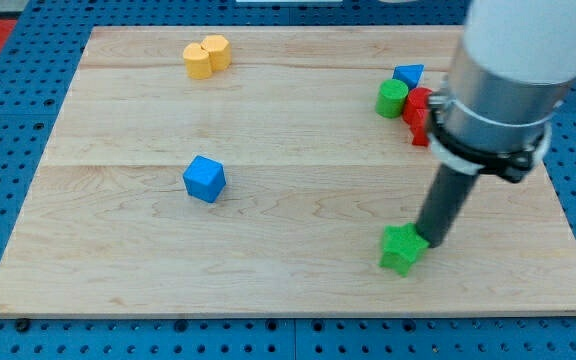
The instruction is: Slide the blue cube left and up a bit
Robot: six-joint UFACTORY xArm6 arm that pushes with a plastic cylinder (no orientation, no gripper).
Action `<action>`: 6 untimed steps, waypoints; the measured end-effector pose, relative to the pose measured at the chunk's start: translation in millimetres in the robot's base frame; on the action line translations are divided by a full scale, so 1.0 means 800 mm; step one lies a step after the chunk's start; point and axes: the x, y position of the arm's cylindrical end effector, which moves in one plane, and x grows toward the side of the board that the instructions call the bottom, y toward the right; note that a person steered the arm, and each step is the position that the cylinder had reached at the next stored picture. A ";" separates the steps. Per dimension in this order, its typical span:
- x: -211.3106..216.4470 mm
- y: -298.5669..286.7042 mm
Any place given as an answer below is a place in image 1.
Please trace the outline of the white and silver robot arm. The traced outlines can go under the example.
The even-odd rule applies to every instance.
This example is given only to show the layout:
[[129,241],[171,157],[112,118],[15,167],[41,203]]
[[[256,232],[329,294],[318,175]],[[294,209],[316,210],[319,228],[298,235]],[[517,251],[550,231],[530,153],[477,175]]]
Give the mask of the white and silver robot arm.
[[437,177],[517,183],[551,141],[576,79],[576,0],[477,0],[438,91],[428,98]]

